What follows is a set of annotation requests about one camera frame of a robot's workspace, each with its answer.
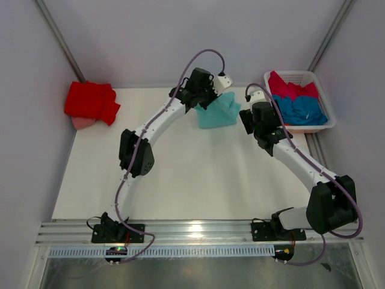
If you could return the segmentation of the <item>teal t shirt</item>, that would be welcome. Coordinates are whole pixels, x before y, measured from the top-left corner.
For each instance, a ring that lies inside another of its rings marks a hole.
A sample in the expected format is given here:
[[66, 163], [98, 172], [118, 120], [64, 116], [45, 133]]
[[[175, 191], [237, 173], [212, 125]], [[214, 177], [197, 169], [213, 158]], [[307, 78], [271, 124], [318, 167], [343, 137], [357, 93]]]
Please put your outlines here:
[[198, 126], [200, 129], [211, 129], [235, 125], [240, 109], [241, 104], [236, 102], [234, 92], [223, 93], [207, 109], [200, 105], [195, 107]]

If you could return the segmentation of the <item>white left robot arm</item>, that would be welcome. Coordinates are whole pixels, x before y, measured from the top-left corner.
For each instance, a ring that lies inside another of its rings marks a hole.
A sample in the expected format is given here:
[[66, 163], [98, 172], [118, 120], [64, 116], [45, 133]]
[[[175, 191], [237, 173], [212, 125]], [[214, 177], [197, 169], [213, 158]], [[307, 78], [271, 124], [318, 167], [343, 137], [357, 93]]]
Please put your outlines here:
[[110, 211], [100, 217], [100, 225], [94, 235], [105, 240], [121, 242], [129, 230], [123, 219], [123, 187], [133, 183], [150, 172], [155, 157], [152, 146], [165, 130], [190, 109], [201, 105], [207, 107], [218, 95], [214, 90], [214, 76], [207, 70], [195, 68], [189, 78], [184, 78], [183, 87], [177, 86], [170, 91], [170, 100], [141, 127], [134, 131], [124, 130], [120, 137], [120, 168], [125, 171], [114, 196]]

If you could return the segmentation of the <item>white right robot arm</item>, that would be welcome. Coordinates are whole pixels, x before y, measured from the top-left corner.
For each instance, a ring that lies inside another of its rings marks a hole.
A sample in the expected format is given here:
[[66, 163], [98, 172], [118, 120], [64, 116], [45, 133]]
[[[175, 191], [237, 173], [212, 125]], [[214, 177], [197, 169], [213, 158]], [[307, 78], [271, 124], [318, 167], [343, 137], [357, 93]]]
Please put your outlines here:
[[310, 193], [306, 207], [283, 209], [271, 216], [269, 231], [274, 238], [283, 239], [294, 229], [312, 229], [320, 235], [334, 233], [359, 220], [353, 179], [337, 176], [303, 152], [282, 127], [277, 110], [269, 102], [255, 102], [239, 116], [247, 134], [284, 164]]

